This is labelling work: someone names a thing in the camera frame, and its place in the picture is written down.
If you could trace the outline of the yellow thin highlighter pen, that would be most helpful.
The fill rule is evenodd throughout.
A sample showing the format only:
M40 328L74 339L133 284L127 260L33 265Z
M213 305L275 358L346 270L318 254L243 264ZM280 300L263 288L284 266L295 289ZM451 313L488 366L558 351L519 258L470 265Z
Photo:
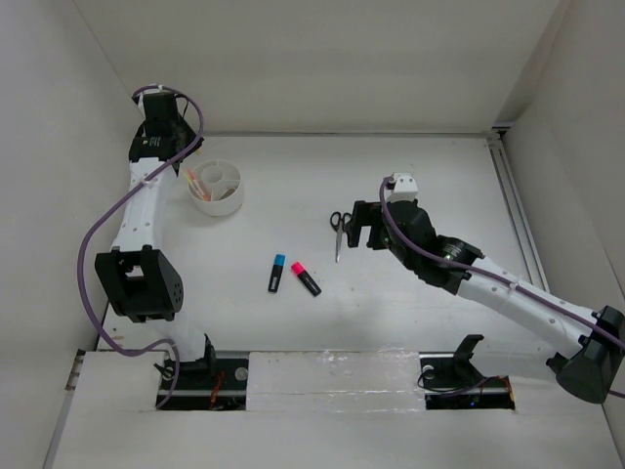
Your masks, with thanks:
M204 201L209 201L210 197L207 195L207 193L199 186L198 182L196 181L196 179L191 176L190 174L186 175L187 178L187 183L189 184L189 186L192 188L193 192L195 193L195 195Z

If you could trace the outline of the pink cap black marker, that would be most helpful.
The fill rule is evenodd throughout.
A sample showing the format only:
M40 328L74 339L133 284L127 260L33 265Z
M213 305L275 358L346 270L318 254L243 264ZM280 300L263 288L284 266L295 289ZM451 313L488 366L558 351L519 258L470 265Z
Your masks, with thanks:
M301 263L293 263L291 265L291 271L313 297L316 297L321 293L319 285Z

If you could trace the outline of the tan eraser block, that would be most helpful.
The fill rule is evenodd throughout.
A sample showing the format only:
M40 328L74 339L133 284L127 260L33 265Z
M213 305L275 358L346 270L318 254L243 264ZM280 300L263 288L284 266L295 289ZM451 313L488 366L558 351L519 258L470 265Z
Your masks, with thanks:
M227 200L235 196L237 193L237 189L228 189L225 194L221 197L221 200Z

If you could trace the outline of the blue cap black marker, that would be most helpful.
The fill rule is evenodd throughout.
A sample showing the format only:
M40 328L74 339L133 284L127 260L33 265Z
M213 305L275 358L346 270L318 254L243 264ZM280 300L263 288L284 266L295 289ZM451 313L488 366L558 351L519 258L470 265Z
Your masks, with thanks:
M268 285L269 293L276 293L279 288L280 280L283 273L285 263L285 256L283 254L276 254L271 267L270 281Z

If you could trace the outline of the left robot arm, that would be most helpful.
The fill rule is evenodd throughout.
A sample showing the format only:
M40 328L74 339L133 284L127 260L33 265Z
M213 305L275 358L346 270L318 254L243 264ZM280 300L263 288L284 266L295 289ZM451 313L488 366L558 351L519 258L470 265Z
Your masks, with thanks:
M148 85L132 100L144 116L129 149L131 197L111 248L97 255L95 269L109 306L132 323L153 325L175 341L181 370L196 387L217 378L217 359L207 335L178 319L184 303L180 274L162 251L167 200L182 161L201 148L203 138L179 109L186 95Z

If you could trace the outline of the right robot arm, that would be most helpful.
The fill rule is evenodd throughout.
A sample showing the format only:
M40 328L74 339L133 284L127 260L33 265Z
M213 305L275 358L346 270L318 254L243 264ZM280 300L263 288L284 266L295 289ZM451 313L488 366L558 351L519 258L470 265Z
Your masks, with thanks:
M354 203L346 233L358 246L369 228L367 246L389 250L402 266L427 285L440 288L515 322L550 344L546 365L572 396L602 404L624 359L624 315L605 306L588 309L564 301L485 257L471 244L437 234L417 201Z

